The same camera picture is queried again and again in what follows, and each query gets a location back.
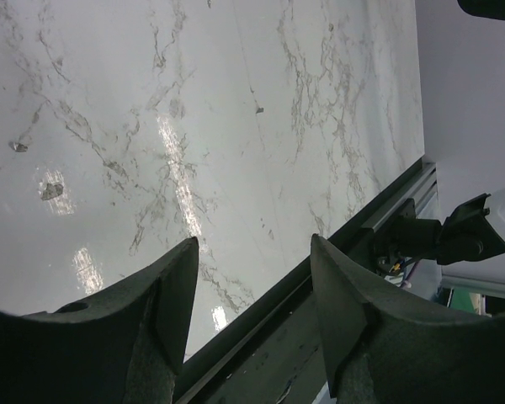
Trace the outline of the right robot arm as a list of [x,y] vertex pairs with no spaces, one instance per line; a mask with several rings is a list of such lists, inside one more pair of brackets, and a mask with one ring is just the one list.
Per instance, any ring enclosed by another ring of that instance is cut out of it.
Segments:
[[376,271],[395,275],[408,265],[480,262],[505,253],[505,189],[480,194],[457,206],[444,222],[416,216],[407,199],[369,241]]

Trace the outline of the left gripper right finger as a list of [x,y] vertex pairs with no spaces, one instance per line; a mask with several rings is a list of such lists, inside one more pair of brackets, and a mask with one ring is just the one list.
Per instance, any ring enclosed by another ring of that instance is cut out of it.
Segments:
[[311,277],[330,395],[340,403],[505,403],[505,312],[424,300],[319,235]]

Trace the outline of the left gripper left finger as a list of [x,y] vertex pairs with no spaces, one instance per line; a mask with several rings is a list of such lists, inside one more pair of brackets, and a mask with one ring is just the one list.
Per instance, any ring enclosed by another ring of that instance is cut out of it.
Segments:
[[0,403],[169,403],[183,367],[196,238],[58,311],[0,311]]

